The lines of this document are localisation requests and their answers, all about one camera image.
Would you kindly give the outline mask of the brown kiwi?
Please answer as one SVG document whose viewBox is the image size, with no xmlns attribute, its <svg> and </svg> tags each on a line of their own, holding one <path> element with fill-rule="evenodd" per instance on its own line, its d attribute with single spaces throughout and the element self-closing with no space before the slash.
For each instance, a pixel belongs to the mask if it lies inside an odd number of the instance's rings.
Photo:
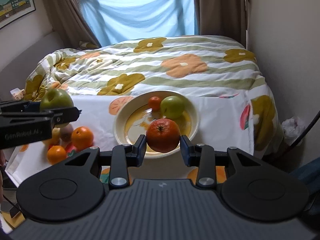
<svg viewBox="0 0 320 240">
<path fill-rule="evenodd" d="M 61 140 L 64 142 L 71 141 L 73 131 L 74 129 L 71 124 L 68 124 L 67 126 L 60 128 Z"/>
</svg>

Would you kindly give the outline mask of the green apple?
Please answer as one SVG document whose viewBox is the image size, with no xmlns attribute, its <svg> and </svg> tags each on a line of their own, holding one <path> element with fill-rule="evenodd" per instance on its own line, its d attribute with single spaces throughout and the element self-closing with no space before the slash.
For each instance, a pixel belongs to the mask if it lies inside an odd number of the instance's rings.
<svg viewBox="0 0 320 240">
<path fill-rule="evenodd" d="M 73 100 L 65 90 L 53 88 L 48 90 L 48 92 L 41 99 L 40 111 L 73 106 Z"/>
<path fill-rule="evenodd" d="M 160 110 L 164 117 L 174 120 L 183 114 L 185 104 L 178 96 L 167 96 L 161 101 Z"/>
</svg>

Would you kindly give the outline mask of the yellow pear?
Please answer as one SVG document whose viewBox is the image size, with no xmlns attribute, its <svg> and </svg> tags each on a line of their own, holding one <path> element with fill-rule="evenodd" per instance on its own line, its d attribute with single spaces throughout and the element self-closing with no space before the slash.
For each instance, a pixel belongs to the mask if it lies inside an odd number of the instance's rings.
<svg viewBox="0 0 320 240">
<path fill-rule="evenodd" d="M 53 128 L 52 130 L 52 137 L 50 139 L 44 140 L 43 143 L 47 146 L 53 145 L 59 145 L 60 144 L 60 138 L 61 138 L 61 133 L 60 133 L 60 128 Z"/>
</svg>

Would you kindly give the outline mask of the large orange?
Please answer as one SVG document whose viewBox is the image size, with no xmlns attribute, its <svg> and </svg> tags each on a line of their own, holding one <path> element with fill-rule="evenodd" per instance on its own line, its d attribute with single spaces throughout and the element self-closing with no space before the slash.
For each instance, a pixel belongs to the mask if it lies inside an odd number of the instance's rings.
<svg viewBox="0 0 320 240">
<path fill-rule="evenodd" d="M 172 120 L 162 118 L 153 121 L 146 130 L 146 142 L 156 152 L 167 153 L 180 142 L 179 126 Z"/>
</svg>

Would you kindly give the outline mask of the cream ceramic bowl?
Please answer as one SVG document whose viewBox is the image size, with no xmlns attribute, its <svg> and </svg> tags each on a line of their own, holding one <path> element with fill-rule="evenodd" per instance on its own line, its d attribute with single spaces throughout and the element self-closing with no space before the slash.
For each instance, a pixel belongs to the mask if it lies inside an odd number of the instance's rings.
<svg viewBox="0 0 320 240">
<path fill-rule="evenodd" d="M 119 144 L 132 144 L 137 141 L 140 135 L 146 136 L 146 130 L 153 121 L 166 118 L 161 110 L 154 112 L 149 108 L 148 100 L 152 96 L 159 96 L 162 100 L 167 96 L 178 96 L 184 101 L 185 110 L 183 114 L 172 121 L 179 126 L 181 135 L 186 135 L 190 140 L 193 139 L 200 125 L 200 117 L 194 104 L 185 96 L 176 92 L 158 90 L 133 98 L 118 111 L 114 121 L 114 136 L 117 142 Z M 147 144 L 145 157 L 147 159 L 163 158 L 173 155 L 179 150 L 180 143 L 174 150 L 167 153 L 153 151 Z"/>
</svg>

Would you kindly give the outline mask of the small orange front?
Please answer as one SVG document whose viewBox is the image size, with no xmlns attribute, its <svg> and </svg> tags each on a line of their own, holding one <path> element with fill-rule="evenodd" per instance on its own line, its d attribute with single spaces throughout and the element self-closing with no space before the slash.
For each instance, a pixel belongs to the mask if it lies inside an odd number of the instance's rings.
<svg viewBox="0 0 320 240">
<path fill-rule="evenodd" d="M 52 146 L 47 152 L 47 160 L 55 165 L 67 158 L 67 152 L 62 146 Z"/>
</svg>

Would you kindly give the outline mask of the white fruit print cloth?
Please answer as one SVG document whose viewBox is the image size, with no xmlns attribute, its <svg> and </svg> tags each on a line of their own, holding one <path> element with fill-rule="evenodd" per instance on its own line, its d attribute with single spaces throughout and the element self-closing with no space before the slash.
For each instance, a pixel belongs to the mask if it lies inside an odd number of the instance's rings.
<svg viewBox="0 0 320 240">
<path fill-rule="evenodd" d="M 194 144 L 204 143 L 217 151 L 225 152 L 235 146 L 249 154 L 254 153 L 253 120 L 251 102 L 244 93 L 232 98 L 188 98 L 200 117 L 199 129 L 192 139 Z M 109 113 L 109 105 L 116 96 L 74 96 L 76 107 L 82 110 L 74 128 L 88 127 L 94 134 L 94 144 L 102 151 L 117 145 L 113 133 L 115 115 Z M 5 169 L 15 186 L 28 177 L 48 168 L 47 148 L 42 142 L 13 151 Z M 183 163 L 180 153 L 162 155 L 160 158 L 145 157 L 140 168 L 130 168 L 132 178 L 185 178 L 190 168 Z"/>
</svg>

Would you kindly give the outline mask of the small tangerine in bowl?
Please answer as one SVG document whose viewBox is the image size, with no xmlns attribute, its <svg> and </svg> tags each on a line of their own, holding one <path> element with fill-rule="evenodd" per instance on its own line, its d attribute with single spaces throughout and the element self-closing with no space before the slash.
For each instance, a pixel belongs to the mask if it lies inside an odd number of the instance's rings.
<svg viewBox="0 0 320 240">
<path fill-rule="evenodd" d="M 148 100 L 148 106 L 154 112 L 159 111 L 161 109 L 161 101 L 162 99 L 159 96 L 152 96 Z"/>
</svg>

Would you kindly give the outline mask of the left brown curtain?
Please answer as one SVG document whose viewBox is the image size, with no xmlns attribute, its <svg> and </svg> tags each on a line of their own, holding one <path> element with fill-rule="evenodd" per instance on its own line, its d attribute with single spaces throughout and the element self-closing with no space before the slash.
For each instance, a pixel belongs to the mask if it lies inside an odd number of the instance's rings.
<svg viewBox="0 0 320 240">
<path fill-rule="evenodd" d="M 43 0 L 49 21 L 67 48 L 77 48 L 79 43 L 100 43 L 86 23 L 76 0 Z"/>
</svg>

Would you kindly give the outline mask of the brown curtain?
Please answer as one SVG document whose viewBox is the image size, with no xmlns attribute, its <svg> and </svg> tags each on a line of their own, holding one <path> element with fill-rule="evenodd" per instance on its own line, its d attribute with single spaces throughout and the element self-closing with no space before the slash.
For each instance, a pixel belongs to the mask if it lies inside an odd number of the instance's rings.
<svg viewBox="0 0 320 240">
<path fill-rule="evenodd" d="M 43 0 L 49 21 L 67 48 L 77 48 L 79 43 L 100 43 L 86 23 L 76 0 Z"/>
<path fill-rule="evenodd" d="M 232 38 L 246 45 L 245 0 L 194 0 L 199 33 Z"/>
</svg>

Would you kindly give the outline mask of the floral striped duvet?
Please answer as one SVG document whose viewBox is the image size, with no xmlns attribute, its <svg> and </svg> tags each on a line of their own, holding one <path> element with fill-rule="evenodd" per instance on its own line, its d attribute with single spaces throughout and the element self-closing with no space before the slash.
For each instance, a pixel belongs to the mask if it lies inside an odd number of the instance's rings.
<svg viewBox="0 0 320 240">
<path fill-rule="evenodd" d="M 276 152 L 284 137 L 255 54 L 228 37 L 156 37 L 102 48 L 80 42 L 78 49 L 59 49 L 39 61 L 26 79 L 24 98 L 39 101 L 53 87 L 71 95 L 140 95 L 159 89 L 228 98 L 243 92 L 253 108 L 255 153 Z"/>
</svg>

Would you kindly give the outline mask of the white plastic bag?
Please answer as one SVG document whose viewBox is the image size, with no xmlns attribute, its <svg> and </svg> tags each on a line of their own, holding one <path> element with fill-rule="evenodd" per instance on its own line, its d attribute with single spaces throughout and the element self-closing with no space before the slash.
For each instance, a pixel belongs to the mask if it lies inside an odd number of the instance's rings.
<svg viewBox="0 0 320 240">
<path fill-rule="evenodd" d="M 284 131 L 284 141 L 289 146 L 305 131 L 304 121 L 297 116 L 283 121 L 281 126 Z"/>
</svg>

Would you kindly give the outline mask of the framed landscape picture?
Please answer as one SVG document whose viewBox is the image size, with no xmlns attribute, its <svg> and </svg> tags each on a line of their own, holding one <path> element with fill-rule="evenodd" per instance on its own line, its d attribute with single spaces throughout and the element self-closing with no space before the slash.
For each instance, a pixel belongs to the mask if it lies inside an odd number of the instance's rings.
<svg viewBox="0 0 320 240">
<path fill-rule="evenodd" d="M 35 10 L 34 0 L 1 0 L 1 29 Z"/>
</svg>

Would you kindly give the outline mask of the light blue window cloth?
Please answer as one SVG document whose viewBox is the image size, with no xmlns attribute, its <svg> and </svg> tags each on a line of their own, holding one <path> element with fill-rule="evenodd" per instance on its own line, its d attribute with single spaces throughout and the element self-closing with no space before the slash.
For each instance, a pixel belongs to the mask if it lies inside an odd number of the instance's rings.
<svg viewBox="0 0 320 240">
<path fill-rule="evenodd" d="M 80 0 L 80 10 L 101 46 L 199 33 L 194 0 Z"/>
</svg>

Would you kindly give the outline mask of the right brown curtain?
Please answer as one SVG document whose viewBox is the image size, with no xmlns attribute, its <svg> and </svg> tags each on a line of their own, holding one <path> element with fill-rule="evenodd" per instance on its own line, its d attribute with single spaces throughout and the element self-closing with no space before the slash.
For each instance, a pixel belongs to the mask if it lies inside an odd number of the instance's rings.
<svg viewBox="0 0 320 240">
<path fill-rule="evenodd" d="M 194 0 L 199 33 L 232 38 L 246 45 L 245 0 Z"/>
</svg>

